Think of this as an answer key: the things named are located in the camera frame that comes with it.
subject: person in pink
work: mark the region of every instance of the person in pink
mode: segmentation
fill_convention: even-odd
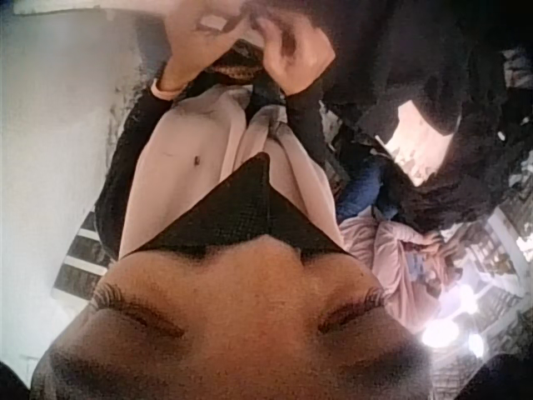
[[[407,225],[379,221],[368,208],[341,224],[346,250],[367,265],[385,293],[385,308],[412,333],[439,311],[439,296],[461,279],[453,266],[457,238],[421,235]]]

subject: pink jacket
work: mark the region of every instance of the pink jacket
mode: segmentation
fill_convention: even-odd
[[[397,222],[355,217],[341,225],[346,250],[367,265],[385,290],[386,310],[412,333],[418,333],[439,311],[438,299],[411,282],[402,243],[424,244],[424,237]],[[431,259],[437,276],[444,263]]]

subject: hand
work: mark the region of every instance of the hand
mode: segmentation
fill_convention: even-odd
[[[290,29],[294,49],[286,54],[284,32],[278,24],[266,17],[258,17],[257,24],[265,39],[263,64],[283,92],[291,96],[310,87],[330,66],[336,54],[326,34],[313,27],[309,18],[276,10],[276,20]]]
[[[424,236],[424,246],[434,247],[435,245],[441,246],[444,243],[444,239],[440,232],[429,232]]]
[[[231,20],[222,32],[198,29],[202,17],[211,11],[209,5],[207,0],[181,0],[165,18],[172,56],[159,82],[161,90],[171,92],[187,85],[249,29],[247,16]]]

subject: black sleeve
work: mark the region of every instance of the black sleeve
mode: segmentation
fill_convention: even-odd
[[[115,260],[118,259],[137,160],[157,123],[171,106],[172,102],[155,97],[147,87],[129,113],[118,139],[106,182],[95,207],[98,235],[109,256]]]
[[[316,81],[304,92],[286,98],[286,115],[301,145],[318,165],[326,164],[326,139],[322,128],[321,82]]]

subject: bright light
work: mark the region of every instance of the bright light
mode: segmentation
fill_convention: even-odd
[[[461,306],[470,315],[477,313],[479,310],[476,295],[469,285],[461,285]]]
[[[483,358],[483,354],[485,354],[485,344],[483,343],[483,337],[478,335],[477,333],[471,333],[471,335],[468,337],[468,347],[471,352],[476,355],[478,358]]]
[[[459,327],[453,321],[436,319],[427,324],[422,334],[422,342],[430,348],[445,348],[457,339]]]

